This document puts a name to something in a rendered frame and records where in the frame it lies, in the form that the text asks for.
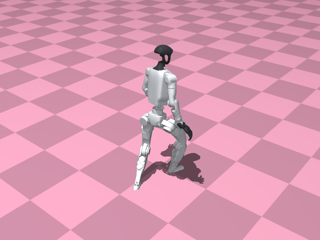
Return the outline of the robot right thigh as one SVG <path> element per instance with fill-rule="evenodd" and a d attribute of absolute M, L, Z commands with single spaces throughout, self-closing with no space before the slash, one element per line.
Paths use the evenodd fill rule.
<path fill-rule="evenodd" d="M 183 128 L 179 128 L 176 126 L 175 120 L 169 118 L 168 120 L 162 120 L 161 122 L 162 129 L 175 137 L 176 141 L 173 146 L 175 150 L 177 150 L 178 146 L 183 144 L 186 146 L 187 138 Z"/>

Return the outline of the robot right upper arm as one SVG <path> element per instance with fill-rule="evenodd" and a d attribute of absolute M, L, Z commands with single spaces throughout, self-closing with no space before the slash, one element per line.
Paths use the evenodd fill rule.
<path fill-rule="evenodd" d="M 177 84 L 177 77 L 172 73 L 165 73 L 165 83 L 167 84 L 167 93 L 168 93 L 168 101 L 167 105 L 169 107 L 175 108 L 175 99 L 176 99 L 176 84 Z"/>

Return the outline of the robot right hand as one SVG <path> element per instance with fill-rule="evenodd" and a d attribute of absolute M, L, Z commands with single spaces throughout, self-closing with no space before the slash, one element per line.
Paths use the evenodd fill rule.
<path fill-rule="evenodd" d="M 177 123 L 177 126 L 182 129 L 188 134 L 189 136 L 189 141 L 192 139 L 193 132 L 190 130 L 190 127 L 186 125 L 185 122 L 183 122 L 183 125 L 181 123 Z"/>

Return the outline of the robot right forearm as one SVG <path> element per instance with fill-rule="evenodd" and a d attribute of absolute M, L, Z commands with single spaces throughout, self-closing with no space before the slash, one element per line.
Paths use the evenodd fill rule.
<path fill-rule="evenodd" d="M 175 107 L 173 107 L 171 109 L 171 112 L 172 112 L 174 120 L 176 122 L 176 126 L 177 126 L 177 123 L 181 123 L 183 125 L 184 121 L 182 120 L 182 116 L 181 116 L 180 108 L 179 108 L 179 101 L 177 99 L 175 99 L 175 101 L 174 101 L 174 106 Z"/>

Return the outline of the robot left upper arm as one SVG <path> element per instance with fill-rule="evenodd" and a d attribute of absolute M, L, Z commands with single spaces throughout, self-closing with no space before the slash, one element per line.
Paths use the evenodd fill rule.
<path fill-rule="evenodd" d="M 143 85 L 142 85 L 142 90 L 145 92 L 145 93 L 148 93 L 148 76 L 149 76 L 149 70 L 151 69 L 152 67 L 148 67 L 145 71 L 145 78 L 144 78 L 144 81 L 143 81 Z"/>

